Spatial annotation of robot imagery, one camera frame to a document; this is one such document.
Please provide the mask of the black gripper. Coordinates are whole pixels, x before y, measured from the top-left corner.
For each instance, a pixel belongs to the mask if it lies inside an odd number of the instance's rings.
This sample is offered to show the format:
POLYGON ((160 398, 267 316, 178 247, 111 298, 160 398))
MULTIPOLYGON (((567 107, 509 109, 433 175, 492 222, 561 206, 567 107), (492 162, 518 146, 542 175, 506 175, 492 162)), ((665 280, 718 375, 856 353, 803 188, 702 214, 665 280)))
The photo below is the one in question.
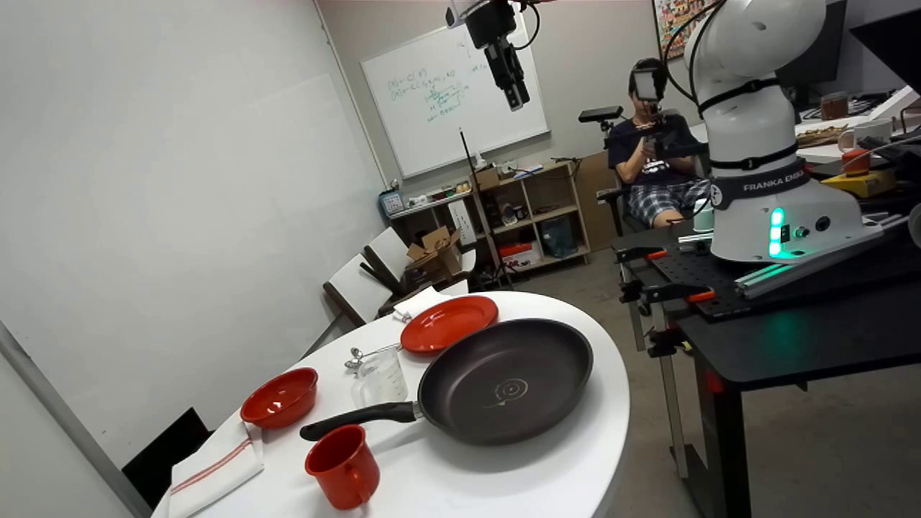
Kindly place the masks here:
POLYGON ((503 91, 509 109, 524 107, 529 101, 524 68, 516 45, 503 42, 516 28, 516 8, 509 0, 485 0, 478 8, 466 15, 470 38, 478 48, 485 48, 496 87, 503 91))

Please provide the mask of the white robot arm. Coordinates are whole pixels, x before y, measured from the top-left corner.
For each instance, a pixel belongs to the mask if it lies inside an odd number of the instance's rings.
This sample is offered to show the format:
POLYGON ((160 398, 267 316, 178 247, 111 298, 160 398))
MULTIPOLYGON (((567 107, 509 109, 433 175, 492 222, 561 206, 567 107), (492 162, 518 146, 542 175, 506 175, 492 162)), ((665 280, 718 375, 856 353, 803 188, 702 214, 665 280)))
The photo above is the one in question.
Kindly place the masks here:
POLYGON ((696 172, 685 119, 659 107, 667 67, 633 64, 633 113, 607 133, 607 162, 636 222, 663 231, 708 204, 711 252, 728 263, 798 263, 863 232, 857 204, 803 172, 794 107, 777 81, 824 21, 826 0, 718 0, 693 28, 685 60, 708 129, 708 175, 696 172))

